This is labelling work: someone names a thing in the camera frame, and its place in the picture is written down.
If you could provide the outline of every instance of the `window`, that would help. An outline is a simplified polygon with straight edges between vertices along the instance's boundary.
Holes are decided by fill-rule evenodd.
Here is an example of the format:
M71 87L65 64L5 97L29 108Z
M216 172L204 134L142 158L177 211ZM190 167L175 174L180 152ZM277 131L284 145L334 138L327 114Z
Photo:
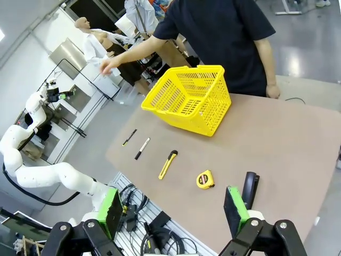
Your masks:
M0 29L0 41L5 37L4 33L2 33L1 29Z

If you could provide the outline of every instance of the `yellow basket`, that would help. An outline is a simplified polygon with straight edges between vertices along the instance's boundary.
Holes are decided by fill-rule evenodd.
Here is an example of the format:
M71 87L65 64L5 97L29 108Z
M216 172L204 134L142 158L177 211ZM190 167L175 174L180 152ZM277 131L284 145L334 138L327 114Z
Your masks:
M222 66L170 68L142 102L166 123L212 136L231 105Z

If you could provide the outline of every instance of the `tape measure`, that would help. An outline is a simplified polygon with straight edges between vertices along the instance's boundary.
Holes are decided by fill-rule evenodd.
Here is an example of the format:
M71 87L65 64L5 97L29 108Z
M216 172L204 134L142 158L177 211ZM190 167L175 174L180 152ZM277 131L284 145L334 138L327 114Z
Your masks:
M206 170L205 172L199 174L197 177L197 186L202 189L214 187L214 181L210 170Z

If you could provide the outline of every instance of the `metal grate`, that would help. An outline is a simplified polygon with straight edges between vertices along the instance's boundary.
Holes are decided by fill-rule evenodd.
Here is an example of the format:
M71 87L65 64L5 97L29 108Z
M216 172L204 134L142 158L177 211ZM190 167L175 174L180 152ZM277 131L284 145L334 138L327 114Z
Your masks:
M124 187L126 187L131 182L121 173L118 173L117 176L113 181L109 183L110 186L114 186L118 188L119 190L122 190ZM139 205L142 200L142 193L139 190L135 191L135 195L132 198L133 204ZM115 237L115 243L123 248L124 255L126 256L138 256L140 255L140 247L142 243L142 239L145 235L145 231L143 228L143 222L150 223L159 213L161 212L161 209L156 206L153 202L149 202L145 208L143 208L139 212L139 223L137 225L137 230L135 232L128 233L125 230L125 227L122 229L122 231L118 232ZM218 255L213 250L211 250L209 247L207 247L205 244L203 244L201 241L196 239L194 236L192 236L189 232L187 232L185 229L183 229L179 224L177 224L174 220L170 220L165 228L175 232L177 235L179 235L182 238L189 238L194 241L194 243L197 246L198 254L204 255L204 256L216 256ZM169 249L169 246L173 243L172 240L168 241L165 248L162 250L162 253L166 254L166 252ZM183 243L185 245L185 251L186 253L195 253L195 246L191 241L188 239L183 239ZM173 244L169 255L176 255L176 245Z

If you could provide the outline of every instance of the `yellow box cutter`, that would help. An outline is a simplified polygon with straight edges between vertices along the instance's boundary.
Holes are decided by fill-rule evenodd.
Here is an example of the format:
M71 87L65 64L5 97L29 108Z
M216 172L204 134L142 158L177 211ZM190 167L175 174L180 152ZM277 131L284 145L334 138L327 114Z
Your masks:
M160 172L159 175L159 180L162 180L164 178L164 176L166 175L166 172L168 170L168 167L170 166L171 162L173 161L174 157L177 156L177 151L173 150L172 152L170 152L170 155L164 165L164 167L162 168L162 171Z

